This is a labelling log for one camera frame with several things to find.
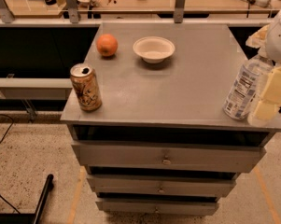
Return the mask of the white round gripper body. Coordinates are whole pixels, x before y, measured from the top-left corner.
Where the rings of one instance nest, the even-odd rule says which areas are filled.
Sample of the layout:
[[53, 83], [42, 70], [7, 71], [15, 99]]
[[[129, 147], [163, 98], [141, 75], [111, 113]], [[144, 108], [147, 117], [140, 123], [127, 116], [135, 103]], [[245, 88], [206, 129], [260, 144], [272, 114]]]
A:
[[268, 57], [276, 63], [281, 63], [281, 10], [269, 25], [265, 47]]

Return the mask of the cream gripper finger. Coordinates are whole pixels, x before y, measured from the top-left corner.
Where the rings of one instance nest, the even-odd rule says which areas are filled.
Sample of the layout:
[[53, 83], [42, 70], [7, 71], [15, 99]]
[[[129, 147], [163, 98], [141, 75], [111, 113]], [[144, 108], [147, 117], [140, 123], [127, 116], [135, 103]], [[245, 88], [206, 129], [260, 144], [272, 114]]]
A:
[[275, 118], [280, 108], [281, 64], [278, 64], [260, 78], [247, 121], [252, 126], [264, 126]]
[[268, 28], [269, 26], [265, 25], [261, 27], [257, 32], [255, 32], [253, 35], [250, 35], [246, 41], [246, 45], [255, 49], [258, 49], [261, 46], [263, 46], [266, 40]]

